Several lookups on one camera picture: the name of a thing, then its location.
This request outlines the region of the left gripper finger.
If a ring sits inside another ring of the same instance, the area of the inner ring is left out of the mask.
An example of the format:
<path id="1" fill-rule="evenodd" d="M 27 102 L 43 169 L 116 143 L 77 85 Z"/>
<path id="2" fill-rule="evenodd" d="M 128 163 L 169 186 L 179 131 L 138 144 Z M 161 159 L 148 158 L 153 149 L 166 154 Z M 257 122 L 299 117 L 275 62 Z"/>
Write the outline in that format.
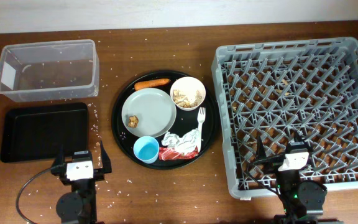
<path id="1" fill-rule="evenodd" d="M 101 148 L 101 162 L 103 165 L 104 170 L 111 170 L 111 160 L 104 149 L 103 142 L 100 141 L 100 148 Z"/>
<path id="2" fill-rule="evenodd" d="M 59 152 L 53 162 L 53 166 L 61 167 L 62 165 L 64 165 L 64 161 L 65 161 L 65 154 L 64 154 L 64 150 L 63 150 L 63 145 L 61 145 Z"/>

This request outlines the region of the light blue cup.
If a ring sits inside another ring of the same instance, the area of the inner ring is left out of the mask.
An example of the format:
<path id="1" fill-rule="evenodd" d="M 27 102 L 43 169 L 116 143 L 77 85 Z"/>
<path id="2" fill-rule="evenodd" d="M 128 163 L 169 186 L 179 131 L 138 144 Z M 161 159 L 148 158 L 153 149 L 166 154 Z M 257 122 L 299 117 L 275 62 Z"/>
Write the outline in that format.
<path id="1" fill-rule="evenodd" d="M 133 152 L 137 159 L 151 164 L 157 160 L 159 148 L 159 143 L 155 138 L 143 136 L 134 143 Z"/>

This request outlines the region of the brown food scrap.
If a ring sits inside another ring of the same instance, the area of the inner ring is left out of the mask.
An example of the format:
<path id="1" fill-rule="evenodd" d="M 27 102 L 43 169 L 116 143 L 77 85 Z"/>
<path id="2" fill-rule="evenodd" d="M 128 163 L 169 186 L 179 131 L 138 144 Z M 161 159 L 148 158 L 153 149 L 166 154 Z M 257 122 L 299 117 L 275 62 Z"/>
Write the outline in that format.
<path id="1" fill-rule="evenodd" d="M 138 123 L 139 123 L 139 119 L 138 119 L 138 117 L 136 116 L 136 115 L 133 115 L 133 116 L 130 116 L 129 117 L 129 122 L 128 122 L 128 127 L 130 127 L 130 128 L 136 128 L 137 127 L 137 125 L 138 125 Z"/>

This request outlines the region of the grey plate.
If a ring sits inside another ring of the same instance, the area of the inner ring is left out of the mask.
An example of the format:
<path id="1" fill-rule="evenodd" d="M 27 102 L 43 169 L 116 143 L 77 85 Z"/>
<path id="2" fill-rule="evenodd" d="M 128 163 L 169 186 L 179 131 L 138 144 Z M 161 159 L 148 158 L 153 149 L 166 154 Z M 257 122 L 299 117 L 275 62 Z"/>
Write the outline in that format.
<path id="1" fill-rule="evenodd" d="M 128 127 L 129 117 L 136 115 L 136 128 Z M 157 88 L 145 88 L 132 93 L 124 102 L 121 118 L 127 130 L 137 136 L 164 135 L 174 124 L 177 109 L 170 95 Z"/>

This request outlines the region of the white napkin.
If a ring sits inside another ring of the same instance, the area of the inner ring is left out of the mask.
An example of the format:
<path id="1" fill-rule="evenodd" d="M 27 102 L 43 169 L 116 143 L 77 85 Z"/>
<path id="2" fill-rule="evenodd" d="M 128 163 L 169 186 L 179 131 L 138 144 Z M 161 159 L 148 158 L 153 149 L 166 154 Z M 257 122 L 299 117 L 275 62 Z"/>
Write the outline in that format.
<path id="1" fill-rule="evenodd" d="M 179 137 L 177 134 L 167 132 L 162 139 L 162 145 L 167 148 L 173 148 L 180 154 L 187 155 L 193 151 L 200 151 L 198 147 L 200 140 L 201 132 L 198 128 L 196 128 L 187 132 L 182 137 Z"/>

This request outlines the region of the orange carrot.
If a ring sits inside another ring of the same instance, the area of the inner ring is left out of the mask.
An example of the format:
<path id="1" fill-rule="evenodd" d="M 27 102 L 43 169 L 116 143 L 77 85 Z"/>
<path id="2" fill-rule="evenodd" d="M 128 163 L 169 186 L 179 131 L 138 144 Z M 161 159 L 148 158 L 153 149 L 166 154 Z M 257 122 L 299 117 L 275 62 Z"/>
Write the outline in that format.
<path id="1" fill-rule="evenodd" d="M 162 86 L 162 85 L 166 85 L 170 83 L 170 79 L 168 78 L 160 78 L 160 79 L 156 79 L 156 80 L 148 80 L 148 81 L 142 81 L 142 82 L 137 82 L 134 85 L 134 89 L 135 91 L 144 89 L 144 88 L 153 88 L 156 86 Z"/>

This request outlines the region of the rice and food scraps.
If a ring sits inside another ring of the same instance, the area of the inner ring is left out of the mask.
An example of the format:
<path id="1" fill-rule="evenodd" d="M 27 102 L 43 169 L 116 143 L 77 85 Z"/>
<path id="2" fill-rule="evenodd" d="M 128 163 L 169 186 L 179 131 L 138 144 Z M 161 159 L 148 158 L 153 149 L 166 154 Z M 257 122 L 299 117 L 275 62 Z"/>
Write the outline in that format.
<path id="1" fill-rule="evenodd" d="M 177 106 L 180 106 L 182 108 L 194 108 L 202 102 L 202 99 L 203 95 L 199 90 L 173 90 L 173 101 Z"/>

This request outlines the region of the beige bowl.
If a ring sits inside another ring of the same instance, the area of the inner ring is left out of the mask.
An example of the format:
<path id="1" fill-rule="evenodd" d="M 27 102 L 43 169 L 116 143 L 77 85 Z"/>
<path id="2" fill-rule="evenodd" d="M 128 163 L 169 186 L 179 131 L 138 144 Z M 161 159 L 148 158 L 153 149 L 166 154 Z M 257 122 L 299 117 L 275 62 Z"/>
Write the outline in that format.
<path id="1" fill-rule="evenodd" d="M 197 78 L 194 78 L 194 77 L 182 77 L 182 78 L 179 78 L 178 80 L 176 80 L 172 84 L 171 89 L 170 89 L 170 96 L 171 96 L 172 101 L 173 101 L 173 90 L 182 90 L 182 91 L 199 90 L 201 92 L 201 94 L 203 95 L 202 102 L 204 102 L 204 99 L 206 98 L 205 86 L 203 85 L 203 83 L 200 80 L 198 80 Z M 194 108 L 182 108 L 180 106 L 177 106 L 175 103 L 174 104 L 177 107 L 179 107 L 179 109 L 181 109 L 183 111 L 192 111 L 192 110 L 197 109 L 202 104 L 202 102 L 198 106 L 195 106 Z"/>

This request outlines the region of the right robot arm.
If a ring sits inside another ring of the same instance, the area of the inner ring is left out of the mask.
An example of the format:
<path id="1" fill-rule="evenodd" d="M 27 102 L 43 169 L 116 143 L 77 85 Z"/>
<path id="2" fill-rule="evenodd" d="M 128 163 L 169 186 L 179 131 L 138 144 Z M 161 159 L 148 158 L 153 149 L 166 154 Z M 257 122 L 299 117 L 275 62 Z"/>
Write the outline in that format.
<path id="1" fill-rule="evenodd" d="M 251 166 L 262 166 L 264 174 L 276 176 L 273 191 L 283 204 L 284 214 L 275 215 L 274 224 L 330 224 L 339 220 L 320 220 L 327 187 L 314 180 L 301 180 L 300 171 L 309 164 L 313 152 L 308 142 L 295 133 L 293 141 L 279 154 L 266 155 L 263 141 L 257 138 L 257 153 Z"/>

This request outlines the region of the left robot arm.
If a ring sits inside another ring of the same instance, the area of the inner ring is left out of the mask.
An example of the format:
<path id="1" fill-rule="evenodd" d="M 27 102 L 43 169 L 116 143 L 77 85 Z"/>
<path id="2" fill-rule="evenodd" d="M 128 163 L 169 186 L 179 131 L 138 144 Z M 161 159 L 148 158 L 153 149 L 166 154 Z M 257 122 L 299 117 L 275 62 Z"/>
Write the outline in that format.
<path id="1" fill-rule="evenodd" d="M 101 168 L 93 167 L 90 151 L 74 152 L 70 162 L 65 161 L 63 149 L 57 154 L 51 174 L 57 176 L 71 191 L 62 195 L 56 204 L 56 213 L 62 223 L 90 224 L 97 222 L 96 185 L 104 175 L 112 172 L 111 160 L 103 143 L 100 146 Z"/>

